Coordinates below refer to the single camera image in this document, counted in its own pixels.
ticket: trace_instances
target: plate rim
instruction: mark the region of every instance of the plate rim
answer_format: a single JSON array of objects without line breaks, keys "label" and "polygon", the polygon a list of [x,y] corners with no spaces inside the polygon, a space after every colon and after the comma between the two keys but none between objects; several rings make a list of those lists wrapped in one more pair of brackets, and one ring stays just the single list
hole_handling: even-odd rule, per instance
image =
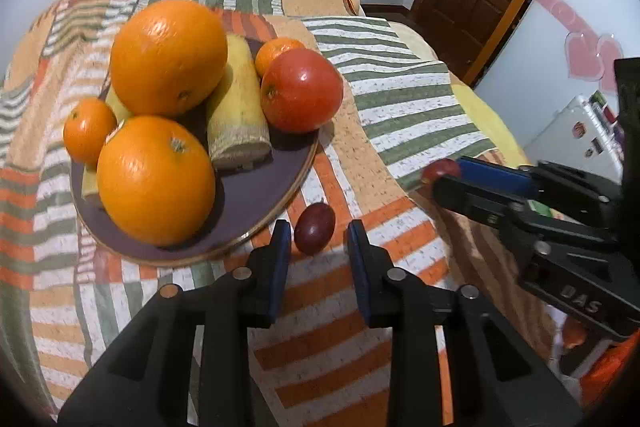
[{"label": "plate rim", "polygon": [[132,257],[130,255],[126,255],[116,250],[113,250],[113,248],[109,247],[108,245],[105,245],[105,243],[102,242],[95,235],[91,227],[89,227],[87,223],[84,221],[84,217],[82,217],[82,213],[78,210],[78,205],[76,204],[76,191],[74,190],[74,183],[71,179],[72,172],[69,172],[69,181],[71,182],[71,199],[76,208],[78,219],[80,219],[82,225],[87,229],[89,234],[91,234],[91,237],[94,238],[94,241],[101,247],[106,248],[110,253],[114,253],[117,256],[123,259],[126,259],[127,261],[130,261],[131,263],[135,263],[138,265],[142,264],[147,266],[155,266],[155,267],[177,268],[177,267],[189,266],[190,264],[199,263],[201,261],[219,259],[223,257],[225,254],[227,254],[233,247],[236,247],[240,243],[244,243],[244,241],[248,241],[249,239],[254,237],[254,235],[260,232],[260,230],[262,230],[264,227],[266,227],[276,216],[278,216],[282,212],[284,208],[286,208],[287,203],[289,203],[289,200],[295,195],[296,191],[302,185],[304,178],[306,177],[308,172],[311,170],[311,166],[313,165],[314,158],[316,157],[316,152],[318,151],[320,132],[318,129],[316,129],[314,133],[316,134],[316,136],[314,137],[313,143],[309,146],[309,152],[306,155],[305,162],[303,163],[302,168],[298,172],[296,179],[293,181],[293,183],[290,185],[290,187],[287,189],[284,195],[273,206],[271,211],[269,211],[262,219],[260,219],[254,226],[252,226],[249,230],[247,230],[247,232],[244,232],[241,236],[231,239],[227,241],[224,245],[221,245],[220,247],[217,247],[213,250],[207,250],[207,251],[204,251],[203,253],[193,255],[191,257],[184,257],[183,259],[177,259],[175,261],[152,261],[149,259],[140,259],[139,257]]}]

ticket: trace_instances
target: bedspread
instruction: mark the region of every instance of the bedspread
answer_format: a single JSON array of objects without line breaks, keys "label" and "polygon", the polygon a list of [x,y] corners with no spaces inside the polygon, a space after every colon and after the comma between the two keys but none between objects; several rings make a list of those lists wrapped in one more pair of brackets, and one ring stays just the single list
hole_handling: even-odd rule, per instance
[{"label": "bedspread", "polygon": [[[114,36],[154,1],[55,1],[20,42],[2,83],[0,348],[52,415],[159,286],[211,283],[268,243],[273,228],[222,259],[162,269],[97,245],[79,220],[63,123],[82,97],[104,89]],[[453,95],[446,65],[414,55],[385,20],[354,16],[349,0],[196,1],[218,12],[228,32],[299,39],[344,78],[342,107],[321,129],[312,169],[280,216],[295,225],[307,205],[326,201],[336,232],[320,255],[294,249],[281,317],[249,332],[252,378],[279,425],[385,424],[390,332],[367,329],[356,307],[342,244],[353,218],[425,282],[476,284],[547,356],[551,320],[514,283],[513,261],[494,232],[415,191],[421,169],[438,158],[504,162]],[[446,381],[440,333],[438,347]],[[197,402],[194,385],[191,422]],[[444,406],[450,419],[450,397]]]}]

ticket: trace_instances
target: tangerine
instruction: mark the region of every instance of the tangerine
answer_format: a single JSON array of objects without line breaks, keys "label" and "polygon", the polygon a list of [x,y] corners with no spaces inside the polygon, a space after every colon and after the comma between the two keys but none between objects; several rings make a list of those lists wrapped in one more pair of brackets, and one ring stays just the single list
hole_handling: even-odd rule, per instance
[{"label": "tangerine", "polygon": [[216,180],[209,155],[179,123],[135,116],[105,144],[98,193],[125,233],[156,246],[193,236],[213,207]]},{"label": "tangerine", "polygon": [[73,161],[95,169],[104,141],[117,125],[111,107],[99,98],[84,98],[66,118],[62,132],[66,151]]},{"label": "tangerine", "polygon": [[279,37],[277,39],[267,41],[258,50],[258,54],[255,55],[255,71],[257,71],[258,76],[262,78],[274,58],[282,55],[286,51],[304,47],[305,45],[302,42],[288,37]]}]

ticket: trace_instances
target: black mount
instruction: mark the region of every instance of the black mount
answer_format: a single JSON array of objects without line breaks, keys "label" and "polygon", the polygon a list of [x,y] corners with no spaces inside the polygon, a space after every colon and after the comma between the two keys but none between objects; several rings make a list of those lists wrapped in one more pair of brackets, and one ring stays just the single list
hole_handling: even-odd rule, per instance
[{"label": "black mount", "polygon": [[58,424],[186,427],[195,329],[204,325],[199,423],[252,426],[246,328],[275,322],[290,254],[290,226],[279,220],[246,266],[187,292],[161,287],[76,387]]},{"label": "black mount", "polygon": [[441,426],[435,327],[444,330],[455,426],[574,426],[575,400],[475,286],[425,285],[369,244],[361,221],[346,231],[358,308],[393,328],[389,426]]},{"label": "black mount", "polygon": [[[619,185],[550,162],[519,170],[468,157],[458,163],[462,178],[436,180],[435,201],[497,229],[520,286],[600,336],[620,342],[638,329],[640,266],[618,240]],[[575,221],[542,216],[529,200]]]}]

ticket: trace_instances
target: small orange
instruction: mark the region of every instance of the small orange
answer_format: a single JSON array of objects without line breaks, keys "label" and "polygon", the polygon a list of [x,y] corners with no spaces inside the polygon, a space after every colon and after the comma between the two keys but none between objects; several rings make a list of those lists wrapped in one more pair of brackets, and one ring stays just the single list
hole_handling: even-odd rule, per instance
[{"label": "small orange", "polygon": [[157,246],[187,240],[213,207],[209,154],[173,120],[135,116],[100,154],[98,193],[111,220],[134,239]]},{"label": "small orange", "polygon": [[218,85],[226,65],[220,17],[191,0],[164,0],[135,14],[111,48],[111,85],[133,114],[178,116]]},{"label": "small orange", "polygon": [[95,169],[107,136],[118,126],[111,107],[99,98],[85,98],[65,121],[62,139],[73,161]]},{"label": "small orange", "polygon": [[289,39],[288,37],[280,37],[265,42],[255,56],[255,71],[257,71],[258,76],[262,78],[274,58],[282,55],[286,51],[304,47],[305,45],[302,42],[296,39]]}]

